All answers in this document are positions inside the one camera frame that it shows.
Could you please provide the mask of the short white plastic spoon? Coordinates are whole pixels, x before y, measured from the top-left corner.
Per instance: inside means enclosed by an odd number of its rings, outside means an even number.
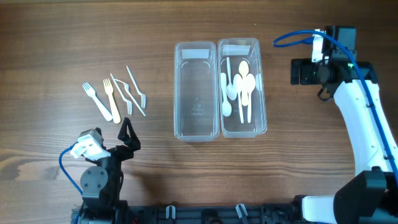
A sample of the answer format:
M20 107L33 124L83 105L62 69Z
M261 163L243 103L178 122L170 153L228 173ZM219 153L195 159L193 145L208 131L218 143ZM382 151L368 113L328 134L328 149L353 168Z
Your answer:
M232 112L232 108L231 105L228 101L228 97L227 97L227 92L226 92L226 74L225 73L220 73L220 83L221 83L221 91L222 91L222 105L221 105L221 109L222 109L222 114L225 117L228 117L231 115Z

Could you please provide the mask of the clear plastic container right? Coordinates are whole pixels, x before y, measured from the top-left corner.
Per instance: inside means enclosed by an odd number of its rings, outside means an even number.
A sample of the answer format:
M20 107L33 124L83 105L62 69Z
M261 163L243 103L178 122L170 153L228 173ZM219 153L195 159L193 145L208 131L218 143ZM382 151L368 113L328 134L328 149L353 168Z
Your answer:
M218 42L221 130L226 138L254 138L267 131L266 101L259 41Z

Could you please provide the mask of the thin white fork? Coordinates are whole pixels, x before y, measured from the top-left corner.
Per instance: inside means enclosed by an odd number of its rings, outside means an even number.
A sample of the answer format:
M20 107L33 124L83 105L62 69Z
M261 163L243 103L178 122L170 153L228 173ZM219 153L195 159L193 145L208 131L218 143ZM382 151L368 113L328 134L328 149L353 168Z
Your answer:
M121 80L116 79L117 82L122 83L124 85L124 89L126 91L126 93L130 96L131 100L133 101L133 103L137 106L137 108L139 109L139 111L142 113L142 115L144 117L146 117L147 115L145 114L144 110L142 109L141 106L139 106L138 102L136 101L136 99L133 97L133 95L130 92L129 89L129 85Z
M121 98L123 99L123 101L127 104L127 113L128 115L132 115L132 102L129 101L125 96L123 91L120 89L119 84L117 82L117 80L114 78L113 74L111 73L111 78L116 86L116 88L118 89L119 94L121 95Z
M147 102L147 100L146 100L146 95L143 94L143 93L140 91L140 89L139 89L139 87L138 87L138 85L137 85L137 83L136 83L136 81L135 81L135 78L134 78L134 76L133 76L133 74L132 74L130 68L129 68L127 65L126 65L126 69L127 69L128 73L129 73L129 76L131 77L131 80L132 80L132 82L133 82L133 85L135 86L135 89L136 89L136 91L137 91L137 94L141 97L141 107L145 109L145 108L146 108L146 102Z

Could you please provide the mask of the white plastic spoon large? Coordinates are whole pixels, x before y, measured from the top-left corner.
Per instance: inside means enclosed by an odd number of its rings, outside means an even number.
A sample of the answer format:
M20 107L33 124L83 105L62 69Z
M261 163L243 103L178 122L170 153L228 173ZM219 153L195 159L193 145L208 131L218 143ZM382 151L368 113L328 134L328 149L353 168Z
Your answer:
M243 107L242 107L242 99L241 99L241 92L243 90L243 80L242 80L241 75L239 75L239 74L235 74L235 76L234 76L234 87L235 87L237 95L238 95L238 109L239 109L240 122L244 123Z

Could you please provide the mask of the white plastic fork wide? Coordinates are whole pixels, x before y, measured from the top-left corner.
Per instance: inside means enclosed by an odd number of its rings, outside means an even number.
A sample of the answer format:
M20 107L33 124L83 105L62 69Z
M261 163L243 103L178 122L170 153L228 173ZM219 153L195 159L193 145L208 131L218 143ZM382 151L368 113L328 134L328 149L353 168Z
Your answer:
M86 94L93 99L93 101L96 103L98 109L100 110L101 114L105 118L106 121L111 121L113 119L113 116L111 113L107 110L104 104L99 100L99 98L96 95L95 89L87 82L84 82L82 84L83 89L85 90Z

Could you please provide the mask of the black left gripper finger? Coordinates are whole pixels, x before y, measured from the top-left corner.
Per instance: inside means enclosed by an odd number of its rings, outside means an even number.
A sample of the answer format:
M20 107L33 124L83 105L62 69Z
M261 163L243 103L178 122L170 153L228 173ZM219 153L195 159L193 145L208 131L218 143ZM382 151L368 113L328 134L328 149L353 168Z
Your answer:
M101 132L101 129L99 128L99 127L96 127L95 128L95 131L98 133L98 135L99 135L99 137L98 137L98 141L99 141L99 143L100 143L100 145L101 145L101 147L102 148L105 148L105 146L104 146L104 139L103 139L103 137L102 137L102 132Z
M123 123L118 134L118 139L132 151L138 151L141 149L141 142L134 132L131 120L127 117L123 119Z

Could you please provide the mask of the yellow plastic fork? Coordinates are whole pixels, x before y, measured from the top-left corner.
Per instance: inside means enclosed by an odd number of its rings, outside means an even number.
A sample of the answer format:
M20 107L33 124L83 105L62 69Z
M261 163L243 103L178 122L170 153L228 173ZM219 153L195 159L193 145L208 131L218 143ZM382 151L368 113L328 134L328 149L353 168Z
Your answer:
M108 95L108 98L109 98L109 104L111 107L111 114L113 116L113 121L114 121L114 123L118 124L121 122L121 117L120 117L118 107L116 106L116 102L114 99L113 86L108 78L103 80L103 85L104 85L105 93Z

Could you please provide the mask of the clear plastic container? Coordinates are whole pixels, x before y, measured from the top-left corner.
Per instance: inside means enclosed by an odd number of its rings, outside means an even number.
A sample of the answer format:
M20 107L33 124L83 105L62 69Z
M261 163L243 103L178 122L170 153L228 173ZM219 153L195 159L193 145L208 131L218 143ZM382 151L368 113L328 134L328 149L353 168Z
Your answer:
M218 42L221 130L226 138L254 138L267 131L266 101L259 41Z
M216 46L179 42L174 51L174 135L207 142L219 135Z

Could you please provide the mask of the yellow plastic spoon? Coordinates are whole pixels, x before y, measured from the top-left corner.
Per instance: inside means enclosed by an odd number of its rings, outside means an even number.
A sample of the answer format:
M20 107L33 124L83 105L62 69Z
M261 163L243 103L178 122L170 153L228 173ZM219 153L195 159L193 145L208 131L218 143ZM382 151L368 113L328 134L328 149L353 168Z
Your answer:
M241 92L242 105L247 106L248 105L248 93L246 92L246 88L245 88L245 84L244 84L245 78L249 73L249 65L248 65L247 61L243 60L240 62L239 73L242 76L242 80L243 80L243 90Z

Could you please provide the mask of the thin white plastic spoon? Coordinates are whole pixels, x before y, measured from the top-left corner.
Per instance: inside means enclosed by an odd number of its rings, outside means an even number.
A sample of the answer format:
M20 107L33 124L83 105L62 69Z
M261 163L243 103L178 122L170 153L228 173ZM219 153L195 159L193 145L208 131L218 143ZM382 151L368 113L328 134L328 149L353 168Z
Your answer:
M226 87L227 96L230 100L234 101L237 97L237 93L236 93L236 90L235 90L235 87L233 85L232 78L231 78L231 64L230 64L229 57L226 58L226 68L227 68L227 75L228 75L228 84Z

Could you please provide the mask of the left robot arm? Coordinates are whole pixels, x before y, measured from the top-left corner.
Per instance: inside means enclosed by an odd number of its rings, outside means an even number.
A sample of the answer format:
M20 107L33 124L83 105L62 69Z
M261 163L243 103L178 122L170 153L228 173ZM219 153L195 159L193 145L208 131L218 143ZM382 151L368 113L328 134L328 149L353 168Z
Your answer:
M93 163L81 175L82 206L77 223L137 223L127 201L119 198L124 173L121 163L141 148L129 118L124 118L118 139L123 143L111 149L103 145L100 128L83 131L73 146L74 158L83 156Z

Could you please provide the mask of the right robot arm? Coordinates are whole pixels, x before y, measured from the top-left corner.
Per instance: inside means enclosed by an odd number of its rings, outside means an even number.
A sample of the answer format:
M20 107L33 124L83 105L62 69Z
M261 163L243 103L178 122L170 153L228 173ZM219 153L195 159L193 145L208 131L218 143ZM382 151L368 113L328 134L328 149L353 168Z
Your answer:
M310 58L291 61L294 85L320 85L339 108L354 154L354 178L333 195L298 195L282 216L289 223L396 223L397 144L369 62L357 60L354 27L304 30Z

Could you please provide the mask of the clear plastic container left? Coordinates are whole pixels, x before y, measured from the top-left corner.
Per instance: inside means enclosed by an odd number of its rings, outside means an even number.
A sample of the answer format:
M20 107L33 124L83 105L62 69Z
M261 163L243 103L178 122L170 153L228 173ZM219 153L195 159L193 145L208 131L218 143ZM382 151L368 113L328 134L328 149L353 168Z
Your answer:
M207 142L219 135L216 46L179 42L174 51L174 135Z

